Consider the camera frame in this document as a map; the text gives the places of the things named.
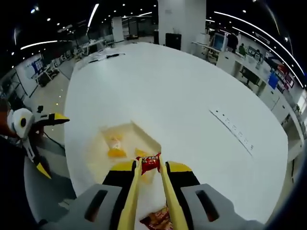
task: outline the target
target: ceiling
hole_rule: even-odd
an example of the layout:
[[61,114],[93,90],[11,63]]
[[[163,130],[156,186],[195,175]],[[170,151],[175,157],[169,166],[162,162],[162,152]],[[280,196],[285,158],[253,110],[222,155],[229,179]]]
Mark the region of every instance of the ceiling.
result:
[[[70,31],[75,34],[83,34],[87,29],[88,20],[94,8],[99,3],[99,7],[93,17],[90,30],[95,30],[101,26],[101,22],[110,22],[113,16],[139,15],[141,13],[153,12],[158,14],[157,0],[24,0],[24,1],[5,1],[1,3],[2,10],[6,9],[6,13],[0,15],[2,21],[2,33],[0,42],[0,57],[5,60],[5,69],[8,71],[12,65],[17,65],[22,61],[23,57],[27,58],[32,53],[38,53],[44,48],[50,49],[59,44],[44,44],[33,46],[24,50],[21,47],[50,40],[69,40],[73,39]],[[264,31],[268,32],[277,39],[284,47],[286,47],[301,65],[303,70],[307,72],[307,43],[306,36],[303,35],[304,29],[307,27],[307,20],[304,16],[303,1],[280,1],[280,0],[207,0],[207,19],[211,17],[215,23],[211,25],[226,27],[231,31],[235,26],[247,33],[251,34],[256,29],[250,25],[240,22],[236,19],[218,15],[214,11],[233,15],[235,17],[246,20]],[[34,6],[39,7],[39,11],[31,13]],[[72,25],[67,31],[58,33],[59,29]],[[14,32],[16,30],[16,42],[14,40]],[[270,47],[276,44],[273,40]],[[289,65],[294,65],[293,70],[302,82],[307,84],[306,76],[304,76],[299,67],[293,62],[290,56],[280,46],[276,46],[276,52],[281,55]]]

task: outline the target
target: floor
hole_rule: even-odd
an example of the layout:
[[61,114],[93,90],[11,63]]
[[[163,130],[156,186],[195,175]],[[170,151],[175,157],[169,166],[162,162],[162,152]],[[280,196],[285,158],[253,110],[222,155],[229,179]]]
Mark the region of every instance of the floor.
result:
[[[153,38],[142,38],[141,41],[144,42],[153,42]],[[123,43],[117,44],[117,46],[121,46],[124,44],[136,42],[135,40],[132,41],[125,41]],[[64,106],[65,106],[65,99],[67,94],[68,85],[71,78],[72,73],[72,65],[73,62],[67,61],[64,62],[60,66],[61,73],[54,78],[49,84],[47,84],[44,88],[38,88],[32,96],[32,104],[33,107],[37,107],[38,105],[44,106],[44,111],[46,113],[64,113]],[[64,126],[50,126],[45,128],[45,132],[53,139],[60,143],[64,143]],[[288,197],[289,193],[292,191],[293,182],[291,178],[292,172],[292,164],[289,163],[287,166],[287,171],[285,175],[285,180],[283,184],[283,189],[280,194],[279,200],[273,211],[270,219],[274,217],[276,212],[278,212],[279,208],[283,205],[284,200]]]

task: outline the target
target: snack bag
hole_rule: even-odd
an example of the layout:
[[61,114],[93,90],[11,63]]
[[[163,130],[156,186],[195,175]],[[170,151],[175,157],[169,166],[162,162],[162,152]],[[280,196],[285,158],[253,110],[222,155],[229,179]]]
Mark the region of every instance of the snack bag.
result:
[[146,225],[150,230],[173,230],[168,207],[164,207],[158,212],[150,213],[147,217],[141,219],[140,223]]
[[[142,157],[142,158],[149,156],[147,152],[140,150],[138,148],[135,148],[134,154],[136,157]],[[141,181],[144,182],[145,184],[151,184],[154,179],[154,174],[155,174],[155,170],[147,171],[145,174],[141,176]]]
[[139,160],[142,158],[142,174],[143,175],[146,171],[149,171],[151,169],[157,168],[158,172],[160,172],[160,159],[159,156],[161,153],[159,152],[155,156],[151,157],[137,157],[136,159]]
[[107,144],[109,146],[109,151],[107,155],[109,157],[127,157],[126,152],[121,147],[121,136],[109,137]]

